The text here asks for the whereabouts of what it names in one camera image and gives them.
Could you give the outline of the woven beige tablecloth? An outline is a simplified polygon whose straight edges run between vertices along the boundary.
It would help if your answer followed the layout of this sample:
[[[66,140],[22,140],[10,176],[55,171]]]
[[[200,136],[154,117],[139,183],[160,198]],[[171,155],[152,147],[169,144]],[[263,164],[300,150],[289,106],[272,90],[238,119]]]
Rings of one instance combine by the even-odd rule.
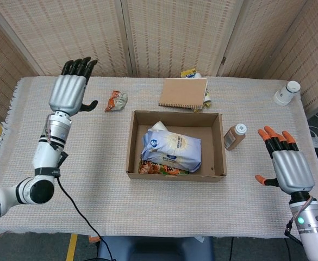
[[[42,205],[12,207],[0,218],[0,234],[282,237],[291,218],[290,196],[255,180],[257,174],[275,176],[257,131],[270,126],[295,138],[312,171],[311,194],[318,201],[318,160],[301,98],[295,96],[286,106],[274,102],[284,80],[209,77],[207,81],[213,99],[209,112],[222,115],[223,130],[236,123],[248,129],[245,139],[226,152],[227,174],[219,182],[130,179],[126,161],[132,112],[162,111],[158,101],[164,81],[92,77],[84,102],[97,100],[98,106],[71,119],[68,157],[53,198]],[[113,90],[127,93],[127,104],[105,112]]]

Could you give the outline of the woven folding screen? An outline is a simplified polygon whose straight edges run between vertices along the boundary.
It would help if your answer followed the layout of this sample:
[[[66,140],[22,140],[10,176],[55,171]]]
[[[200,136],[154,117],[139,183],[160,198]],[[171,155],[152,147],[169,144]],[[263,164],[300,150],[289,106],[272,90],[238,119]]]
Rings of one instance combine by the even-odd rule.
[[[296,80],[318,110],[318,0],[0,0],[0,120],[16,83],[71,59],[94,74]]]

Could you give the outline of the open brown cardboard box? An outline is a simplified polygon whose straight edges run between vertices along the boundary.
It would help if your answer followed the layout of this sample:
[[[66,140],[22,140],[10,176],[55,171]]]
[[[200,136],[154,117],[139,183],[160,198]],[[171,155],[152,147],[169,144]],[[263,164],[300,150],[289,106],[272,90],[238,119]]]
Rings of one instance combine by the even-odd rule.
[[[202,164],[197,171],[179,176],[139,173],[140,154],[144,148],[142,137],[158,121],[169,131],[201,139]],[[131,179],[218,182],[227,174],[222,115],[146,110],[132,112],[126,173]]]

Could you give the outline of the orange wrapper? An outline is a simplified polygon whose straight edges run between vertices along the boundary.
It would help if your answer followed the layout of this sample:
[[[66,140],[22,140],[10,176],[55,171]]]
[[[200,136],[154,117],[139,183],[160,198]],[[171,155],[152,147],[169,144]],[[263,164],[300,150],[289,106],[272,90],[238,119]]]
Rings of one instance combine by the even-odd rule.
[[[107,107],[105,108],[105,112],[110,111],[119,111],[122,110],[128,101],[128,94],[121,93],[120,91],[113,90],[111,96],[108,100]]]

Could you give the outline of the blue white tissue pack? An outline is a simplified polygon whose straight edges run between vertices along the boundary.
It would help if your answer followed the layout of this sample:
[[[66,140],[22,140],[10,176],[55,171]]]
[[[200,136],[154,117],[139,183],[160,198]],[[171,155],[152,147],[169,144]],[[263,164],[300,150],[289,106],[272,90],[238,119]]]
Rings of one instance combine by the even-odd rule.
[[[149,129],[142,137],[142,143],[142,160],[188,172],[195,172],[201,166],[201,139],[167,130]]]

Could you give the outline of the orange snack packet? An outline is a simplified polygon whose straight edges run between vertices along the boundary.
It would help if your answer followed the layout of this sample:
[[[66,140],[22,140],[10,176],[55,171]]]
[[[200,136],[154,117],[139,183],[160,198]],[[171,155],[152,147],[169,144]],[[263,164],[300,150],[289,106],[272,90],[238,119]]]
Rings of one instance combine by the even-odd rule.
[[[177,169],[174,167],[169,167],[167,165],[161,165],[153,163],[151,161],[141,160],[139,163],[139,174],[160,174],[160,175],[171,175],[171,176],[180,176],[180,175],[189,175],[190,172],[187,170]]]

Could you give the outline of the brown juice bottle white cap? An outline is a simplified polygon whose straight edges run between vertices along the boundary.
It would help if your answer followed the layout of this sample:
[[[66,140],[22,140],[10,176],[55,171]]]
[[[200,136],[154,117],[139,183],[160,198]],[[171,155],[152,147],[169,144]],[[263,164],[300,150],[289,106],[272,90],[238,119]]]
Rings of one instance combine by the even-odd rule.
[[[224,135],[224,145],[226,150],[233,150],[246,137],[247,127],[243,123],[231,126]]]

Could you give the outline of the silver orange-tipped right robot hand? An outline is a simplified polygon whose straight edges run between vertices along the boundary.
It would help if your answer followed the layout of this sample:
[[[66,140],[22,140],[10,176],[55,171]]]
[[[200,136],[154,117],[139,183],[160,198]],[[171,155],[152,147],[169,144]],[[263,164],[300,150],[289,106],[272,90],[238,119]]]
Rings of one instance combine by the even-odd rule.
[[[268,179],[256,175],[255,179],[262,185],[279,187],[288,195],[310,192],[315,186],[313,175],[292,135],[285,130],[278,134],[269,126],[259,129],[258,134],[265,143],[276,177]]]

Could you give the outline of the upturned white paper cup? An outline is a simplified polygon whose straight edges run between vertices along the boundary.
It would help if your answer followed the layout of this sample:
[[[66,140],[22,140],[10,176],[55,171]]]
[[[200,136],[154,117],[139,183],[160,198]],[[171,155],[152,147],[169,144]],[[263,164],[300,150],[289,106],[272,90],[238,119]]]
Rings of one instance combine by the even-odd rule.
[[[287,82],[281,90],[278,90],[274,94],[273,100],[278,105],[288,105],[293,97],[300,91],[300,89],[301,85],[298,82],[291,80]]]

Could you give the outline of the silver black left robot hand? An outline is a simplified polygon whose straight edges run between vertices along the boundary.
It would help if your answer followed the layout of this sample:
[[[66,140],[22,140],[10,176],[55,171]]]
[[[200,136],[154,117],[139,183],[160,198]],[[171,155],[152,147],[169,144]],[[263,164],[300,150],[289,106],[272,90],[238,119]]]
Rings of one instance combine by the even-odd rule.
[[[69,60],[57,77],[49,100],[52,111],[62,111],[73,116],[81,111],[92,111],[98,101],[84,104],[84,94],[97,60],[90,57]]]

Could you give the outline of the yellow packet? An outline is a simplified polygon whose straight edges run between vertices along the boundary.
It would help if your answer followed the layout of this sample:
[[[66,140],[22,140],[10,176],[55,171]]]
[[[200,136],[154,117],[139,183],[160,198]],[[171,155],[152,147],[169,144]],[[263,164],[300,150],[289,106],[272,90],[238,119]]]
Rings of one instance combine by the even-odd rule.
[[[202,75],[199,72],[197,72],[196,69],[189,69],[189,70],[186,70],[186,71],[182,71],[180,73],[180,76],[182,78],[190,78],[190,79],[200,79],[200,78],[202,78]],[[211,95],[210,95],[208,89],[206,89],[205,95],[204,95],[204,103],[203,103],[202,108],[194,109],[194,112],[195,113],[199,113],[199,112],[202,111],[203,108],[209,109],[210,106],[211,106]]]

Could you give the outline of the brown spiral notebook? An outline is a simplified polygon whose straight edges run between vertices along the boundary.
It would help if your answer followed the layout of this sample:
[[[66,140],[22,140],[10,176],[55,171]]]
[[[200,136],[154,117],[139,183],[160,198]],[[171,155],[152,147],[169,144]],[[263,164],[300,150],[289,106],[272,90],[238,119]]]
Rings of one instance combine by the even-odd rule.
[[[207,90],[206,78],[165,78],[158,105],[201,109]]]

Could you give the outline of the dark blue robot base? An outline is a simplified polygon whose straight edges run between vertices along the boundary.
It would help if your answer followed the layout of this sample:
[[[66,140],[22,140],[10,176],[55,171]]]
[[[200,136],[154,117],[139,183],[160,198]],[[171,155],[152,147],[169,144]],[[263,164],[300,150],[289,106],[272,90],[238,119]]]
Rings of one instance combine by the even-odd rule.
[[[97,257],[102,261],[215,261],[213,238],[104,237]]]

